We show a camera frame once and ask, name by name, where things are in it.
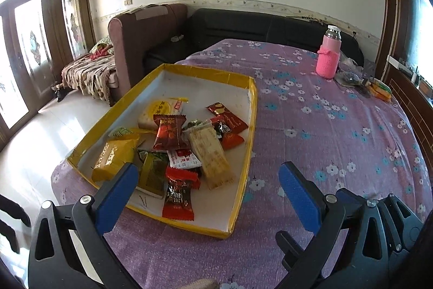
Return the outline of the salted egg yolk biscuit pack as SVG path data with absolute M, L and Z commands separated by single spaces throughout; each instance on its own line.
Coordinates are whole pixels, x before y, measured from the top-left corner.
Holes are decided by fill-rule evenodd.
M 137 124 L 142 129 L 156 130 L 155 115 L 181 114 L 183 106 L 189 102 L 188 98 L 156 98 L 149 102 L 139 115 Z

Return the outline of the pink knit-sleeved thermos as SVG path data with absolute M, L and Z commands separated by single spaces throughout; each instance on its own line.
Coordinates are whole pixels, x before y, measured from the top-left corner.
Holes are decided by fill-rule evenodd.
M 340 60 L 341 36 L 337 26 L 329 25 L 317 52 L 316 73 L 325 79 L 335 77 Z

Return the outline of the dark red date snack packet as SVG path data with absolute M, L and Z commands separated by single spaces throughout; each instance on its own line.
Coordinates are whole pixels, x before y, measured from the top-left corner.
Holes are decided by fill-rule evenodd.
M 155 115 L 154 122 L 157 124 L 158 130 L 153 151 L 182 150 L 188 147 L 187 142 L 182 137 L 182 127 L 186 122 L 185 115 Z

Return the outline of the patterned blanket daybed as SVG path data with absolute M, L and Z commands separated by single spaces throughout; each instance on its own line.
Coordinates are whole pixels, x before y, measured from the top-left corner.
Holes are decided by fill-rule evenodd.
M 114 103 L 113 90 L 119 88 L 114 60 L 114 47 L 109 36 L 99 40 L 88 54 L 66 65 L 62 70 L 63 86 L 79 89 L 83 95 L 90 95 Z

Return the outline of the dark red slim snack bar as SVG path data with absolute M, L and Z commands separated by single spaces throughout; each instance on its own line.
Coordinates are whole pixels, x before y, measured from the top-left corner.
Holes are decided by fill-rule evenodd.
M 225 124 L 231 129 L 235 134 L 240 134 L 245 131 L 249 126 L 241 118 L 233 114 L 226 106 L 222 103 L 217 102 L 206 107 L 216 117 L 222 118 Z

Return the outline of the clear bag of dark seeds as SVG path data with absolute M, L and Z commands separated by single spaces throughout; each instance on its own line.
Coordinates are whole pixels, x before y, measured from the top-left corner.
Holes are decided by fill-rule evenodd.
M 340 71 L 335 74 L 334 80 L 345 87 L 356 87 L 362 84 L 361 78 L 352 72 Z

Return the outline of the green pea snack packet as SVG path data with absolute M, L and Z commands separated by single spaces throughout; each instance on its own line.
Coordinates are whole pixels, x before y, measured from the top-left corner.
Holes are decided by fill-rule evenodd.
M 165 171 L 169 164 L 165 152 L 139 151 L 142 162 L 137 189 L 152 197 L 162 199 L 164 196 Z

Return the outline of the beige cracker packet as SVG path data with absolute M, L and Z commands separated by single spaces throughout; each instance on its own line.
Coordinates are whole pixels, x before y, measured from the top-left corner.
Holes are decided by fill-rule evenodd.
M 192 152 L 202 164 L 210 190 L 232 183 L 235 175 L 211 124 L 197 125 L 186 131 Z

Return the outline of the wooden brick-pattern cabinet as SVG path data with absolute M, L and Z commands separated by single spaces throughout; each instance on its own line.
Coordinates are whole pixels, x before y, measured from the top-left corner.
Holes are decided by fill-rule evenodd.
M 385 83 L 391 87 L 393 95 L 409 118 L 424 161 L 426 162 L 429 176 L 432 177 L 432 104 L 430 104 L 422 92 L 392 64 L 387 64 Z

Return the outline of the red black candy packet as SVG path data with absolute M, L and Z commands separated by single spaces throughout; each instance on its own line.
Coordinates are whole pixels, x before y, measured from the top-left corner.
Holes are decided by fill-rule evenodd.
M 201 186 L 198 170 L 183 170 L 167 167 L 167 191 L 162 208 L 166 219 L 192 222 L 195 214 L 192 207 L 191 192 Z

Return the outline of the gold foil snack packet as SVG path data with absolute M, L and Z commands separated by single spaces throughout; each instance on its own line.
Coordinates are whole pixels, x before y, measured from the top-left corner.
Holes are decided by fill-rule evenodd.
M 93 168 L 93 182 L 111 180 L 126 163 L 132 163 L 139 137 L 136 134 L 106 142 Z

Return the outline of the yellow-edged cardboard tray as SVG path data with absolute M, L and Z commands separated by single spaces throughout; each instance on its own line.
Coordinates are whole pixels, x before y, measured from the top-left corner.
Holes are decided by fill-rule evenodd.
M 215 238 L 234 230 L 250 167 L 254 79 L 163 64 L 127 92 L 90 130 L 68 163 L 103 192 L 98 232 L 124 207 Z

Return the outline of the black leather sofa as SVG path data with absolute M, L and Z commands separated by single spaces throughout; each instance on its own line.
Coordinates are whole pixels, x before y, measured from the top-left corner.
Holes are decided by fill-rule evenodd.
M 146 51 L 142 67 L 147 74 L 160 64 L 174 64 L 226 39 L 274 43 L 315 52 L 322 44 L 325 31 L 327 25 L 318 21 L 202 8 L 178 28 L 179 41 L 166 40 Z

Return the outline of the orange red small packet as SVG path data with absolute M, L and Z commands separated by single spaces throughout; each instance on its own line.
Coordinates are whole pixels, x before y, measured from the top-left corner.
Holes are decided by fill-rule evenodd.
M 220 139 L 223 150 L 231 150 L 244 143 L 244 138 L 235 133 L 224 133 Z

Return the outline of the red white snack packet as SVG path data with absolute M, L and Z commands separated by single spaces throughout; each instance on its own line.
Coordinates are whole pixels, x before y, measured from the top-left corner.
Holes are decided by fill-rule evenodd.
M 170 150 L 167 152 L 167 155 L 172 168 L 192 170 L 202 167 L 201 161 L 190 149 Z

